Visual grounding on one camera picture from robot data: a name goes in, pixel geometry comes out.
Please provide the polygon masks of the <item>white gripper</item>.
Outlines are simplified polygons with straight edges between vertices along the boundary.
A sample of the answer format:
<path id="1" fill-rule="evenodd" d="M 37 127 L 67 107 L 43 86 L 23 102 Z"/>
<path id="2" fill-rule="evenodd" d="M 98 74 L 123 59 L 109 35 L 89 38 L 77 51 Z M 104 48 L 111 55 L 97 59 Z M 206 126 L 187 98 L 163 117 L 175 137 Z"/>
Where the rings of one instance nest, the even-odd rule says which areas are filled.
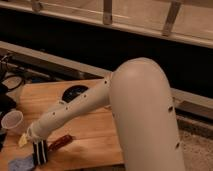
<path id="1" fill-rule="evenodd" d="M 47 157 L 47 135 L 46 132 L 43 131 L 39 127 L 35 127 L 34 125 L 30 125 L 27 129 L 27 139 L 31 142 L 40 142 L 38 143 L 33 143 L 33 160 L 34 164 L 40 165 L 40 164 L 45 164 L 48 162 L 48 157 Z"/>

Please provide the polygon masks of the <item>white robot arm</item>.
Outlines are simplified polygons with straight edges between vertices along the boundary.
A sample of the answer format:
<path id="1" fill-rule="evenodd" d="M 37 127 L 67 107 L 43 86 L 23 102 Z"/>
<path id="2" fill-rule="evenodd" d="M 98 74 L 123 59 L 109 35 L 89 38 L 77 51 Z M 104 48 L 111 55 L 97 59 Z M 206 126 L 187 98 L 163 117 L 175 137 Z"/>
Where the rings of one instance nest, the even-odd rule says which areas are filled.
<path id="1" fill-rule="evenodd" d="M 128 60 L 71 102 L 31 123 L 27 139 L 47 139 L 71 119 L 109 105 L 126 171 L 185 171 L 168 79 L 148 58 Z"/>

